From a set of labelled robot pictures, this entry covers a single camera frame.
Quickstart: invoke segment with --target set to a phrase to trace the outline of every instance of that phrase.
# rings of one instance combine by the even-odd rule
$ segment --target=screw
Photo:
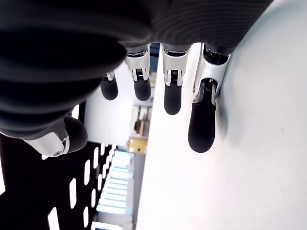
[[[57,157],[57,156],[59,156],[61,153],[62,153],[61,151],[58,151],[58,152],[56,152],[53,156],[54,156],[54,157]]]

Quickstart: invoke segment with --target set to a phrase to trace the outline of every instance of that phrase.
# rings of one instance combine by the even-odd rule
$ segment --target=robotic hand
[[[206,152],[229,56],[271,2],[0,1],[0,132],[47,156],[82,148],[86,130],[67,114],[99,86],[114,100],[113,70],[124,59],[137,98],[146,101],[152,42],[162,43],[165,111],[175,115],[189,49],[201,42],[188,140]]]

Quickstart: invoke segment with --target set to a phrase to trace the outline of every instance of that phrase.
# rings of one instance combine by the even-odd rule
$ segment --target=black perforated panel
[[[98,165],[94,168],[94,150]],[[104,187],[98,191],[98,176],[112,146],[88,142],[75,153],[42,159],[42,155],[20,139],[0,136],[0,157],[6,191],[0,195],[0,229],[49,230],[48,215],[56,207],[60,230],[91,229],[96,220],[96,205]],[[85,163],[90,161],[90,177],[84,185]],[[76,180],[76,204],[71,208],[70,183]],[[91,207],[92,191],[95,206]],[[88,225],[84,228],[83,211],[88,207]]]

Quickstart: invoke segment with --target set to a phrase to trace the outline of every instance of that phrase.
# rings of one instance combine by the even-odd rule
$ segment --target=black fabric
[[[3,0],[0,80],[7,90],[0,91],[0,130],[36,132],[64,117],[93,90],[84,81],[101,79],[123,61],[123,45],[205,42],[232,52],[271,2]],[[15,83],[24,90],[9,93]],[[141,101],[150,97],[148,81],[134,86]]]
[[[181,87],[176,84],[165,86],[164,109],[170,115],[176,115],[181,108]]]

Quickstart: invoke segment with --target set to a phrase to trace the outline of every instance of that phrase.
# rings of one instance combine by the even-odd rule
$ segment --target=white wall
[[[115,70],[118,96],[106,100],[98,88],[86,101],[85,127],[88,140],[126,146],[134,94],[133,80],[126,63]]]
[[[189,55],[182,108],[163,108],[158,77],[137,230],[307,229],[307,1],[279,1],[232,56],[213,147],[188,144],[200,46]]]

